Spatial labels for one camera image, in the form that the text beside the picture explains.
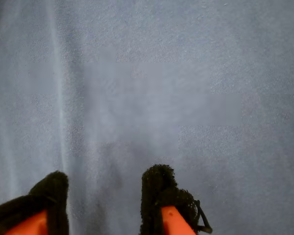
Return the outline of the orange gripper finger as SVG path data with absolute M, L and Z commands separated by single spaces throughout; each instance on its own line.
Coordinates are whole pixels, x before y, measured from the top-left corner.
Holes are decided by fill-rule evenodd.
M 68 235 L 69 181 L 65 173 L 47 175 L 29 191 L 0 205 L 0 235 Z
M 174 206 L 199 234 L 199 214 L 194 197 L 185 189 L 179 189 L 174 169 L 166 164 L 156 164 L 142 175 L 141 235 L 163 235 L 161 208 Z

